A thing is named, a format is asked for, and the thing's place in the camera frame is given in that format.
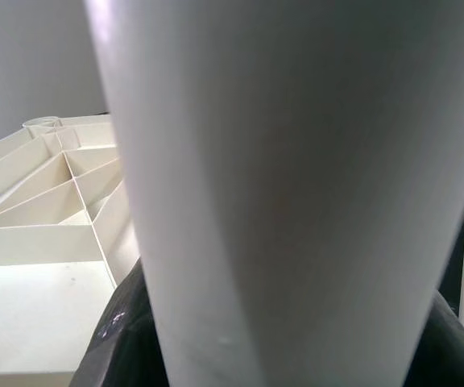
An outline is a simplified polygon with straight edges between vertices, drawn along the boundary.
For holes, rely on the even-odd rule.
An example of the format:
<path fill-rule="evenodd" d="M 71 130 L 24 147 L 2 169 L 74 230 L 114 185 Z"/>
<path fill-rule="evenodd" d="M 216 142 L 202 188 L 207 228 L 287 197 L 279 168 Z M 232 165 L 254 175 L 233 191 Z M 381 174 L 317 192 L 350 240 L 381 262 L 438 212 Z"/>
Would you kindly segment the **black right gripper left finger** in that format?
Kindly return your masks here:
<path fill-rule="evenodd" d="M 143 268 L 139 261 L 113 292 L 69 384 L 168 384 Z"/>

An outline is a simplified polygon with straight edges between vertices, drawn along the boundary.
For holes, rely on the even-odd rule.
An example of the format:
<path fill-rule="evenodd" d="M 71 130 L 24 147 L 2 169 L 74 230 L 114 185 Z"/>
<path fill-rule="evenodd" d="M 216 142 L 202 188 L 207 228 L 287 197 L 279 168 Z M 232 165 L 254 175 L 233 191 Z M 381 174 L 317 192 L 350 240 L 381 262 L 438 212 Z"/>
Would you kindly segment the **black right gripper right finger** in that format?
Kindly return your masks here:
<path fill-rule="evenodd" d="M 405 386 L 464 386 L 464 327 L 447 301 L 434 293 Z"/>

